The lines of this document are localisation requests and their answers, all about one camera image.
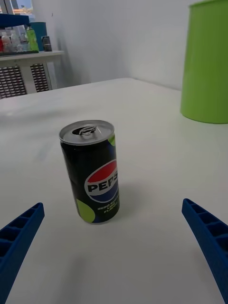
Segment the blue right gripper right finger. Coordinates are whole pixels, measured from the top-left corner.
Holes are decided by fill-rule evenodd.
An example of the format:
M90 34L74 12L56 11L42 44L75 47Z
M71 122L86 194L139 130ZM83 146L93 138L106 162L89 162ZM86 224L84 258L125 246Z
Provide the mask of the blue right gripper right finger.
M228 226L204 208L184 199L182 214L210 267L225 303L228 302Z

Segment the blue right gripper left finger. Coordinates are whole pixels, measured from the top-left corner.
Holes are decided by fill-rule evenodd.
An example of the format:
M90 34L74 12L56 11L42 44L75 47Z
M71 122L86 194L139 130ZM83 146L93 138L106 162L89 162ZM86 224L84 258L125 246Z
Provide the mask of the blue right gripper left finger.
M45 216L41 202L0 230L0 303L10 294L20 267Z

